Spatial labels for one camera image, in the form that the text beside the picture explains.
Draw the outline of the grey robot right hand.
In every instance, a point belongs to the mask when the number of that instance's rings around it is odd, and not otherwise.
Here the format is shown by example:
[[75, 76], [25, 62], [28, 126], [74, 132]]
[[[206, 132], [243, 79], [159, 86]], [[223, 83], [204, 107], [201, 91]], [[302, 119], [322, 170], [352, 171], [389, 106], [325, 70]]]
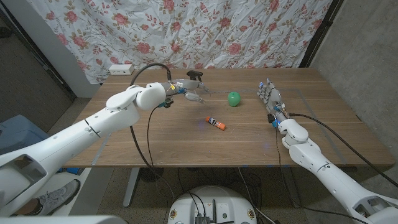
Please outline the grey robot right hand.
[[280, 92], [269, 79], [265, 83], [260, 82], [258, 88], [257, 96], [266, 106], [267, 120], [277, 128], [282, 121], [289, 119]]

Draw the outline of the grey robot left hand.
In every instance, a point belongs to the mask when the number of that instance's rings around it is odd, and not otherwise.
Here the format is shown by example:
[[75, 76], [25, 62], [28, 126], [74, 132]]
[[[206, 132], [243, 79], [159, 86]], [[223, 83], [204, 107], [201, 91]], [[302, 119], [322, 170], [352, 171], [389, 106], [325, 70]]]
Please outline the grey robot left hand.
[[189, 101], [196, 101], [201, 104], [205, 104], [204, 99], [196, 93], [196, 89], [209, 91], [203, 82], [197, 80], [174, 79], [169, 82], [162, 83], [162, 86], [165, 89], [166, 99], [163, 103], [158, 105], [159, 108], [170, 107], [174, 102], [172, 97], [179, 94], [183, 94]]

